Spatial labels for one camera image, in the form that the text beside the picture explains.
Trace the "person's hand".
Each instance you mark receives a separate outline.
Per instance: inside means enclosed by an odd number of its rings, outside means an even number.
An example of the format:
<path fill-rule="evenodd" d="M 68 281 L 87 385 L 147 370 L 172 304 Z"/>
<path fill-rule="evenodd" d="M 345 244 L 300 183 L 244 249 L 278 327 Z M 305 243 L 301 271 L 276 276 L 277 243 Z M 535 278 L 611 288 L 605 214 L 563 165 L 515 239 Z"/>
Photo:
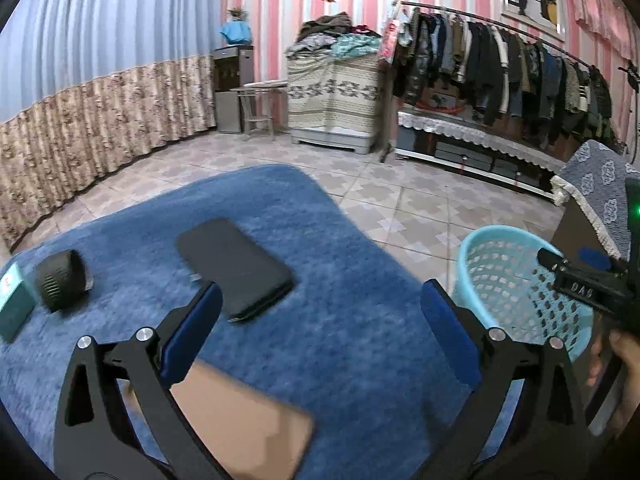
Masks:
<path fill-rule="evenodd" d="M 604 374 L 620 360 L 620 370 L 614 374 L 612 387 L 605 393 L 603 405 L 589 425 L 590 434 L 614 434 L 619 437 L 639 407 L 639 338 L 622 330 L 602 330 L 593 333 L 589 350 L 588 387 L 602 386 Z"/>

